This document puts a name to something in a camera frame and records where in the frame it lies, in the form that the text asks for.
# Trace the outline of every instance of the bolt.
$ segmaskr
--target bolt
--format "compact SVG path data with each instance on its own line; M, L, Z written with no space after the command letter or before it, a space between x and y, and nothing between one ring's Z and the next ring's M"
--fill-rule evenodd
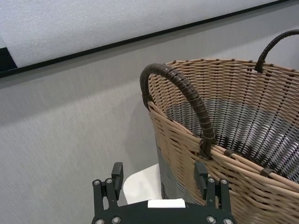
M223 220L224 224L234 224L234 222L232 220L230 220L229 218L226 218Z
M104 224L105 221L103 219L98 219L95 224Z
M212 223L212 224L216 223L216 219L213 216L208 216L206 219L209 223Z
M111 222L112 222L113 224L118 224L118 223L121 222L121 218L119 218L118 216L115 216L115 217L111 220Z

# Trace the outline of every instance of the basket handle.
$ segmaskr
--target basket handle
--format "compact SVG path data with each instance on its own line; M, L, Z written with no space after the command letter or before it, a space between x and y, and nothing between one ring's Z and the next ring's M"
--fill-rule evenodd
M216 138L206 107L193 85L179 71L165 64L154 63L146 66L140 75L140 87L143 103L147 109L149 108L148 101L154 102L149 91L149 77L151 74L160 75L171 81L189 101L199 119L199 124L204 134L204 137L199 143L200 156L210 159L211 146L215 144Z
M282 33L281 35L278 35L275 37L268 45L267 47L263 50L261 53L260 57L258 58L258 61L256 63L256 66L254 68L255 71L262 73L263 72L263 64L265 63L266 56L268 55L269 51L282 39L288 37L288 36L293 36L293 35L299 35L299 29L293 29L286 31Z

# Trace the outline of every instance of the gray wall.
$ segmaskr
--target gray wall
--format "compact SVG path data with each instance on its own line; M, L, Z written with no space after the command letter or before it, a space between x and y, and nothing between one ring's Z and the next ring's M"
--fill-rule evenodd
M283 31L299 28L299 2L170 33L0 80L0 223L88 224L91 181L157 163L139 74L173 59L257 60ZM299 69L299 38L268 62Z

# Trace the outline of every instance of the woven basket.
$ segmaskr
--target woven basket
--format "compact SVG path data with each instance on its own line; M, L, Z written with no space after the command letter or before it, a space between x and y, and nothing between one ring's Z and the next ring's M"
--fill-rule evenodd
M230 181L239 224L299 223L299 71L258 62L174 61L147 66L142 97L156 132L163 198L204 203L195 161Z

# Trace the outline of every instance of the white label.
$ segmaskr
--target white label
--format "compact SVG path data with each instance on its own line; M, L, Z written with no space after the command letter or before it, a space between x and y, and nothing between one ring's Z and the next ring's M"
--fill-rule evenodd
M148 208L186 208L185 201L180 199L148 200Z

